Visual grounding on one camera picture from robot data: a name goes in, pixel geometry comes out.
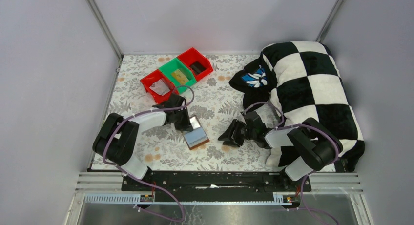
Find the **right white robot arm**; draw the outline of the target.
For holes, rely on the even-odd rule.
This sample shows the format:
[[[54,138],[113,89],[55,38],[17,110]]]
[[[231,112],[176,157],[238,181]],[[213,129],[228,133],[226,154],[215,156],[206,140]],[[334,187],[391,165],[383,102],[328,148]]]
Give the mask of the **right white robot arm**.
[[[335,162],[343,150],[341,142],[314,118],[286,127],[267,127],[255,112],[232,120],[218,138],[224,145],[241,147],[246,140],[270,150],[265,165],[278,168],[291,181],[323,169]]]

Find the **brown leather card holder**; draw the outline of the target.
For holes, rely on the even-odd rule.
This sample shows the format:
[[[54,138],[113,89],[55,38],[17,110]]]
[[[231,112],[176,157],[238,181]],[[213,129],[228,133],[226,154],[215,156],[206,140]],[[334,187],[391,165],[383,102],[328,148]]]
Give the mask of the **brown leather card holder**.
[[[197,116],[193,115],[189,118],[189,120],[193,130],[184,132],[183,137],[189,150],[194,150],[208,143],[209,138]]]

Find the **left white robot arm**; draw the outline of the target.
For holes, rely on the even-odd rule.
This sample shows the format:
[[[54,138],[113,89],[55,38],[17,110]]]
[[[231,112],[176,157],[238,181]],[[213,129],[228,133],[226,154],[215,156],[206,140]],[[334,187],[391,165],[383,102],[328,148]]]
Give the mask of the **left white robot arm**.
[[[92,149],[104,163],[120,167],[131,178],[141,180],[150,168],[134,156],[138,135],[171,123],[176,130],[191,131],[186,106],[184,97],[171,94],[167,101],[127,118],[111,113],[95,138]]]

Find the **silver card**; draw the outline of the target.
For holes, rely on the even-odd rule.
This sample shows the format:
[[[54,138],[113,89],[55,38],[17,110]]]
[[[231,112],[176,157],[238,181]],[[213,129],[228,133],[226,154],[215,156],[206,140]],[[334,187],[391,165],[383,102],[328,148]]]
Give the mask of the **silver card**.
[[[164,96],[171,91],[164,79],[155,81],[149,88],[159,96]]]

